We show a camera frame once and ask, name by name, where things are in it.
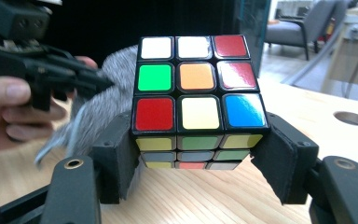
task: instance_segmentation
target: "wood grain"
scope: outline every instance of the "wood grain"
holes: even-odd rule
[[[339,110],[358,113],[358,102],[259,82],[267,111],[313,139],[321,158],[358,161],[358,127],[333,116]],[[63,149],[50,153],[39,169],[33,161],[42,144],[0,151],[0,205],[48,184]],[[310,223],[309,203],[282,206],[249,158],[234,171],[144,168],[127,201],[101,208],[103,223]]]

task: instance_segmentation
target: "human hand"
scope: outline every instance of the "human hand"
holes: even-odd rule
[[[78,60],[96,67],[90,58],[78,57]],[[53,132],[52,121],[65,117],[66,110],[53,100],[49,112],[45,112],[27,105],[30,98],[31,89],[26,81],[0,77],[0,149],[48,137]]]

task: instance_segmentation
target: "chair seat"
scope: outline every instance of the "chair seat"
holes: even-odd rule
[[[299,25],[290,21],[280,21],[268,25],[265,42],[303,46],[303,37]]]

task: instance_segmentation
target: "rubik's cube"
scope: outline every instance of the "rubik's cube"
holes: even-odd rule
[[[233,170],[268,130],[245,36],[140,39],[131,134],[147,167]]]

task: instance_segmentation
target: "gray fuzzy cloth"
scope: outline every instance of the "gray fuzzy cloth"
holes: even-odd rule
[[[39,150],[34,160],[40,163],[55,147],[66,147],[66,157],[87,155],[92,144],[118,114],[131,110],[137,47],[122,49],[108,56],[99,76],[114,85],[90,100],[76,97],[70,121],[61,126]]]

